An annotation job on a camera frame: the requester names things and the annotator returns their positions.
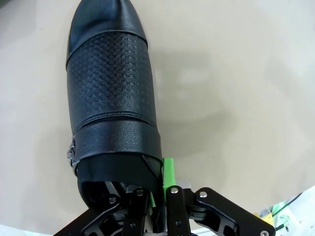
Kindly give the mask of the green left gripper right finger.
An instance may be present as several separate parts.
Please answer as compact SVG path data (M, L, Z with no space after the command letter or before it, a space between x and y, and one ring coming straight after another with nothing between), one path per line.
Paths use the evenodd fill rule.
M273 236L275 228L209 187L193 192L176 184L172 158L163 161L167 233L191 235L189 220L217 236Z

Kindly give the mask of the green left gripper left finger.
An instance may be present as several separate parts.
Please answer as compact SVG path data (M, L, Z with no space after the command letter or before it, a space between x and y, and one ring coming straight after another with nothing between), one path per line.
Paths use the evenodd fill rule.
M90 208L55 236L142 236L151 193L136 188L125 196L110 194L100 208Z

